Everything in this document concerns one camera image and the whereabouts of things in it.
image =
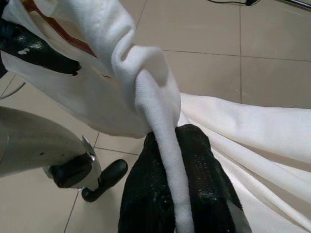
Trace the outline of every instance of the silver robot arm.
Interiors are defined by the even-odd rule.
[[[43,167],[60,188],[79,188],[95,201],[127,172],[116,160],[103,172],[89,141],[43,117],[0,107],[0,177]]]

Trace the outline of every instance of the beige floor tile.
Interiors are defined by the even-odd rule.
[[[76,197],[60,189],[43,169],[0,179],[2,233],[63,233]]]
[[[120,0],[137,25],[146,0]]]
[[[242,102],[311,108],[311,62],[242,58]]]
[[[165,50],[239,55],[239,7],[207,0],[148,0],[136,43]]]
[[[122,158],[128,163],[130,171],[138,158],[136,155],[99,149],[96,149],[95,152],[99,157],[102,169],[116,159]],[[93,203],[86,203],[79,194],[66,233],[117,233],[125,180],[124,177]]]
[[[16,76],[5,93],[9,93],[14,90],[21,83],[22,79],[19,76]],[[92,145],[95,143],[98,134],[96,130],[71,116],[63,110],[60,105],[29,84],[26,84],[14,95],[4,100],[0,100],[0,106],[15,108],[48,118],[60,125],[63,125],[79,138],[82,138],[82,135],[84,135],[88,138]]]
[[[189,52],[164,53],[181,92],[240,102],[240,58]]]
[[[95,146],[108,150],[140,154],[143,144],[144,138],[135,139],[130,137],[117,137],[100,133]]]
[[[0,78],[0,96],[3,94],[6,87],[9,85],[14,76],[14,73],[7,72],[3,77]]]
[[[275,0],[241,8],[242,55],[311,60],[311,13]]]

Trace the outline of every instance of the white cloth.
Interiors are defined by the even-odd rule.
[[[4,19],[23,25],[56,51],[79,61],[82,69],[77,76],[60,74],[1,52],[6,68],[96,130],[132,137],[154,131],[177,231],[194,232],[188,181],[174,133],[180,95],[161,50],[132,45],[134,23],[117,0],[36,3],[47,16],[74,22],[98,59],[69,45],[38,15],[29,15],[19,0],[11,0]],[[191,122],[210,138],[253,232],[311,232],[311,110],[181,97],[179,125]]]

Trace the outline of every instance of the white fabric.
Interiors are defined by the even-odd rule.
[[[36,3],[47,16],[74,22],[98,59],[69,45],[41,17],[29,15],[19,0],[11,0],[4,19],[23,25],[79,61],[82,69],[77,76],[60,74],[1,52],[6,68],[96,130],[131,137],[154,131],[178,233],[194,232],[188,181],[174,133],[178,118],[178,125],[195,124],[210,138],[254,233],[311,232],[311,110],[186,94],[180,103],[161,50],[132,45],[134,23],[117,0]]]

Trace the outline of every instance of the tiled floor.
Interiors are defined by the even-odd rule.
[[[262,106],[311,108],[311,13],[275,0],[252,7],[206,0],[122,0],[137,25],[135,42],[157,45],[182,92]],[[0,94],[21,82],[8,73]],[[91,129],[30,85],[0,100],[85,135],[103,167],[117,158],[130,166],[143,139],[111,137]],[[117,232],[125,179],[89,204],[61,190],[41,169],[0,179],[3,233]]]

